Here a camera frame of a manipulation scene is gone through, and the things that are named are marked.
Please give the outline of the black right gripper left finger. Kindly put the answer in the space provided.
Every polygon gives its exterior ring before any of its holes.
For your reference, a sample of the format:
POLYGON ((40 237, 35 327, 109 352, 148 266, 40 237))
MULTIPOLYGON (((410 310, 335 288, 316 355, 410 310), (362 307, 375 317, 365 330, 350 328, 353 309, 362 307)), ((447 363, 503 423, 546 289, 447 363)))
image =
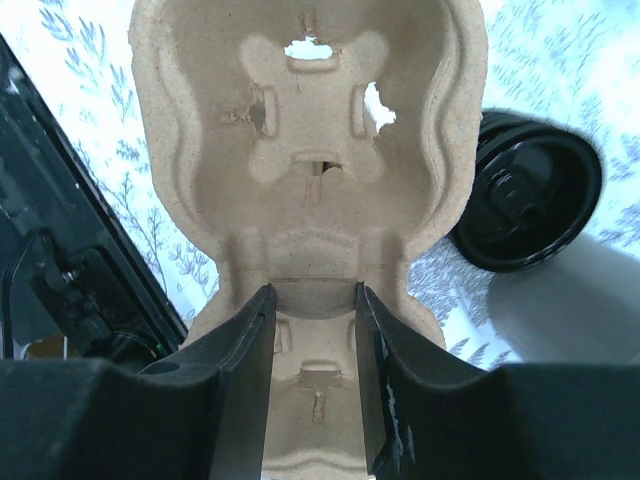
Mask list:
POLYGON ((275 290, 132 374, 102 359, 1 364, 5 479, 257 479, 275 290))

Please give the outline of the floral table mat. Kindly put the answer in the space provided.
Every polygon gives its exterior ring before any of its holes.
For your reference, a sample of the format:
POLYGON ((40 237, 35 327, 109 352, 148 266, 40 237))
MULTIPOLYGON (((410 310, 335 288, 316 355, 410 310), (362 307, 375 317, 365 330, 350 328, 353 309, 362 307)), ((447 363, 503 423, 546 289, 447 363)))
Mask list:
MULTIPOLYGON (((487 108, 584 132, 605 186, 587 233, 639 253, 639 5, 486 1, 487 108)), ((214 263, 169 219, 151 181, 131 73, 128 1, 5 1, 1 33, 186 324, 218 287, 214 263)), ((491 275, 440 241, 409 291, 437 315, 448 349, 484 369, 517 360, 492 327, 491 275)))

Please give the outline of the stack of black lids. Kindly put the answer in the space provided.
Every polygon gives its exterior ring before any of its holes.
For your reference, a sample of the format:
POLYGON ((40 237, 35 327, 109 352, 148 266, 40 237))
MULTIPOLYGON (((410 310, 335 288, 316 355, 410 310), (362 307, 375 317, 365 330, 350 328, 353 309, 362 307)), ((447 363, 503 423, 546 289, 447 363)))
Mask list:
POLYGON ((520 113, 486 110, 471 195, 451 241, 484 270, 533 267, 582 232, 602 186, 603 162, 582 134, 520 113))

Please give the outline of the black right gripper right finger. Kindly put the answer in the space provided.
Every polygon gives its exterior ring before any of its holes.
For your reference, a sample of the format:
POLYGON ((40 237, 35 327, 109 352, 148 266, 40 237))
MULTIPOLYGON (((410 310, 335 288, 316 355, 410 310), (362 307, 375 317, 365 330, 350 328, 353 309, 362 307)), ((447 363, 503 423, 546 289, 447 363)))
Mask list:
POLYGON ((356 290, 361 410, 379 479, 635 479, 635 366, 506 364, 484 371, 356 290))

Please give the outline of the pulp cup carrier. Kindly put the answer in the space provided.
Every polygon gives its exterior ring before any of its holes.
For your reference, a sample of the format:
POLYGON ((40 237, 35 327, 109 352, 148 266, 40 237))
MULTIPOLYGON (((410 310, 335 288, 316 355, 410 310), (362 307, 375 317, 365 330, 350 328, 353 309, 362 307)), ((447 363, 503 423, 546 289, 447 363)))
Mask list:
POLYGON ((219 275, 188 342, 273 285, 263 470, 365 478, 356 287, 444 345, 408 272, 471 192, 480 3, 138 1, 129 43, 154 189, 219 275))

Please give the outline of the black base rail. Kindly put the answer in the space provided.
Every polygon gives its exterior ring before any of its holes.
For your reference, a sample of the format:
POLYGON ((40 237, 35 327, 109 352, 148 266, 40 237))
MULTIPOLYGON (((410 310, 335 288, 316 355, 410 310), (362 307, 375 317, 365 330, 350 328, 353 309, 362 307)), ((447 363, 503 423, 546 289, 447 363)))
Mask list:
POLYGON ((8 46, 1 49, 1 354, 48 339, 141 367, 186 328, 8 46))

